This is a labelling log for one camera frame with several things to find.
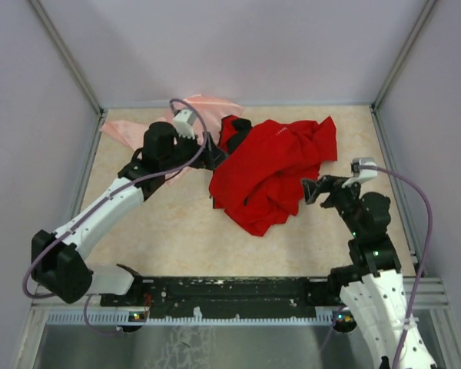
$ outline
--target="red cloth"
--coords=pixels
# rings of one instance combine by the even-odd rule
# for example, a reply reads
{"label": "red cloth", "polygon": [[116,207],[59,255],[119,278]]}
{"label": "red cloth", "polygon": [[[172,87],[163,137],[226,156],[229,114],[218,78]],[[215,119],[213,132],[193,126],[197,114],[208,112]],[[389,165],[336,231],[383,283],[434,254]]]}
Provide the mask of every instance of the red cloth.
{"label": "red cloth", "polygon": [[[233,118],[222,121],[221,142],[236,133]],[[273,224],[297,215],[303,198],[301,178],[317,179],[323,161],[337,159],[337,129],[331,117],[323,123],[267,120],[251,129],[237,150],[214,172],[210,193],[215,207],[256,236]]]}

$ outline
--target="floor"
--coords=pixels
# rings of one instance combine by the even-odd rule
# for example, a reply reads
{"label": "floor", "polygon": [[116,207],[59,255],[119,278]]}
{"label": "floor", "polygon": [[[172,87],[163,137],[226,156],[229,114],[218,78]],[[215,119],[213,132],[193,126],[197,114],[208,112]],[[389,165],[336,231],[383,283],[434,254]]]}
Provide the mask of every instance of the floor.
{"label": "floor", "polygon": [[[165,109],[117,109],[108,120],[126,119],[149,124]],[[321,174],[350,175],[350,162],[373,157],[384,166],[367,106],[249,107],[243,117],[254,124],[271,118],[286,123],[324,120],[337,126],[337,162],[325,163]],[[88,206],[112,183],[129,162],[132,150],[103,134],[85,194]],[[106,234],[88,264],[126,264],[143,275],[174,276],[326,276],[331,268],[351,264],[351,238],[335,210],[301,204],[298,216],[273,226],[262,238],[249,235],[223,211],[212,209],[209,171],[191,170],[172,186],[163,186]],[[380,175],[363,186],[393,199],[389,178]],[[390,237],[403,273],[414,275],[398,210],[392,203]]]}

